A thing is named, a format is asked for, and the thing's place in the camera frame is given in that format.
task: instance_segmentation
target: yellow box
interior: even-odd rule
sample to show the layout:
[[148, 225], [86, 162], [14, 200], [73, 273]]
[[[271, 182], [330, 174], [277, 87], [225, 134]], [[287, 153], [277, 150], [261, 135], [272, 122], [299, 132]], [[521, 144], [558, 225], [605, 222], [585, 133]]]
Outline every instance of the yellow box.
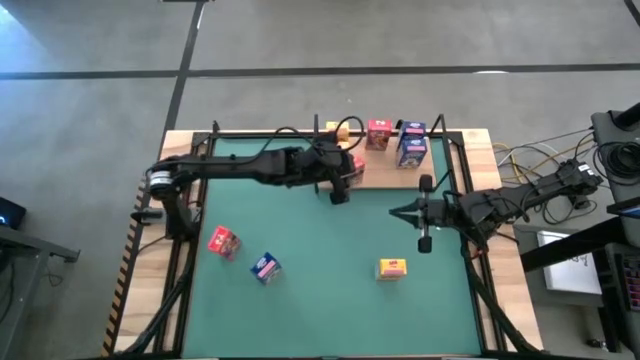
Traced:
[[407, 260], [380, 259], [376, 266], [378, 280], [398, 280], [407, 275]]
[[[326, 124], [327, 131], [334, 131], [338, 127], [337, 121], [327, 121]], [[349, 142], [349, 123], [344, 122], [340, 126], [340, 130], [338, 130], [338, 141], [346, 141]]]

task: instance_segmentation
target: blue box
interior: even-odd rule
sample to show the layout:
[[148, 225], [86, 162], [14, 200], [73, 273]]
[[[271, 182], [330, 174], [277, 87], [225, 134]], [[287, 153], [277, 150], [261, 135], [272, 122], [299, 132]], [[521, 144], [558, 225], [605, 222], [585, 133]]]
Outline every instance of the blue box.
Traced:
[[427, 124], [414, 121], [403, 121], [398, 133], [398, 149], [404, 140], [424, 139], [427, 135]]
[[282, 266], [276, 258], [274, 258], [268, 252], [258, 260], [258, 262], [251, 268], [251, 273], [260, 281], [263, 285], [269, 284], [269, 282], [280, 272]]
[[396, 166], [400, 169], [415, 169], [427, 154], [427, 140], [403, 140], [396, 153]]

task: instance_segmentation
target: green mat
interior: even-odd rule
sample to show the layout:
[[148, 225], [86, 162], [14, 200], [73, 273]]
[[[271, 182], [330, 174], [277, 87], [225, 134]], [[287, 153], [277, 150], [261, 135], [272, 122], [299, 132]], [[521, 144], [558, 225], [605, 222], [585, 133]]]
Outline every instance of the green mat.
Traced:
[[[216, 154], [251, 155], [264, 141], [219, 140]], [[432, 147], [444, 174], [442, 143]], [[458, 234], [434, 229], [433, 253], [419, 254], [419, 232], [388, 214], [417, 195], [359, 190], [333, 206], [311, 186], [210, 181], [182, 356], [479, 354]], [[207, 250], [217, 225], [243, 241], [234, 262]], [[283, 267], [267, 286], [249, 271], [265, 251]], [[406, 258], [408, 275], [376, 281], [379, 258]]]

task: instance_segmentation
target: wooden board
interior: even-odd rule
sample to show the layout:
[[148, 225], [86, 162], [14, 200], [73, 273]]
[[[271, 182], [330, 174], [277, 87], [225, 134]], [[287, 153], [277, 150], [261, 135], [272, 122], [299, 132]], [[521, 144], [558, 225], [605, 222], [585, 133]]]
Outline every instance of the wooden board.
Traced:
[[[489, 132], [486, 129], [451, 131], [461, 131], [463, 133], [474, 189], [481, 190], [502, 186], [496, 161], [493, 156]], [[160, 158], [188, 153], [194, 132], [197, 131], [182, 130], [167, 132]], [[272, 133], [268, 130], [260, 132], [264, 132], [265, 134]], [[457, 178], [462, 179], [457, 156], [453, 156], [453, 159]], [[371, 158], [369, 163], [367, 163], [365, 173], [365, 181], [368, 182], [364, 183], [366, 184], [364, 186], [415, 188], [417, 186], [417, 177], [421, 173], [430, 173], [429, 171], [432, 173], [433, 171], [433, 162], [430, 156], [428, 156], [428, 160], [425, 159], [425, 162], [423, 162], [424, 168], [421, 168], [420, 171], [424, 172], [420, 173], [413, 170], [396, 170], [393, 165], [391, 165], [393, 170], [391, 171], [388, 164], [387, 159]], [[460, 180], [458, 184], [459, 191], [465, 191], [461, 182]], [[507, 234], [513, 234], [510, 226], [503, 227], [501, 231]], [[164, 228], [159, 225], [145, 228], [141, 236], [141, 244], [146, 244], [157, 239], [163, 235], [163, 232]], [[523, 336], [532, 345], [541, 349], [542, 341], [540, 339], [538, 325], [533, 312], [533, 306], [516, 244], [508, 239], [494, 237], [489, 241], [489, 247], [490, 251], [488, 256], [500, 306]], [[138, 255], [120, 331], [116, 339], [116, 351], [124, 350], [129, 346], [157, 311], [162, 297], [164, 279], [167, 274], [170, 251], [171, 243], [169, 241], [160, 241], [158, 244], [145, 249], [144, 252]], [[186, 249], [183, 249], [181, 253], [186, 254]], [[166, 337], [167, 344], [171, 344], [172, 341], [176, 311], [177, 305], [172, 309], [170, 316], [169, 329]], [[494, 346], [489, 346], [489, 348], [495, 348], [495, 339], [493, 339], [491, 335], [491, 319], [486, 307], [482, 307], [481, 312], [488, 342], [489, 344], [494, 344]]]

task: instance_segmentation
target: gray concrete floor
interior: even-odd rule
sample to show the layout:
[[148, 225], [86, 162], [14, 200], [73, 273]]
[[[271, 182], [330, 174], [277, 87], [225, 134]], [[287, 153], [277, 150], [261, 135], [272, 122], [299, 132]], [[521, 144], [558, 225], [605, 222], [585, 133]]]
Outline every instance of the gray concrete floor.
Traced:
[[[0, 5], [0, 72], [177, 69], [194, 8]], [[218, 0], [205, 6], [191, 67], [615, 62], [640, 62], [640, 28], [622, 0]], [[62, 286], [43, 281], [21, 358], [98, 354], [133, 195], [157, 155], [174, 84], [0, 82], [0, 196], [28, 208], [26, 232], [82, 249], [77, 264], [54, 264]], [[314, 113], [430, 122], [442, 112], [450, 127], [489, 128], [495, 141], [516, 145], [586, 128], [591, 113], [639, 99], [638, 72], [190, 79], [176, 128], [209, 128], [214, 119], [228, 129], [305, 128]], [[534, 164], [535, 156], [520, 158]], [[600, 209], [566, 227], [606, 217], [610, 195], [593, 199]], [[536, 314], [553, 353], [607, 356], [582, 345], [584, 333], [598, 331], [593, 312], [545, 305]]]

